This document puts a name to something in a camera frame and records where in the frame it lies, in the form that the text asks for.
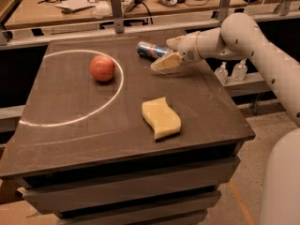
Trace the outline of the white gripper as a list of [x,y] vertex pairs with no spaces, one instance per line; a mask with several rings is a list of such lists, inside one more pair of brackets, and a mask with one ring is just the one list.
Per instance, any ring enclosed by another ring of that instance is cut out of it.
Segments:
[[179,67],[183,59],[192,62],[216,58],[225,48],[219,30],[197,31],[186,36],[168,38],[166,44],[172,50],[179,52],[166,53],[153,62],[150,68],[154,71]]

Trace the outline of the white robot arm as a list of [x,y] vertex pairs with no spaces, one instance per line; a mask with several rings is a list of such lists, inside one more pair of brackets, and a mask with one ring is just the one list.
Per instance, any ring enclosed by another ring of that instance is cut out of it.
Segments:
[[166,40],[171,52],[155,71],[184,62],[248,59],[298,126],[274,145],[265,170],[258,225],[300,225],[300,64],[261,31],[245,13],[228,16],[218,28]]

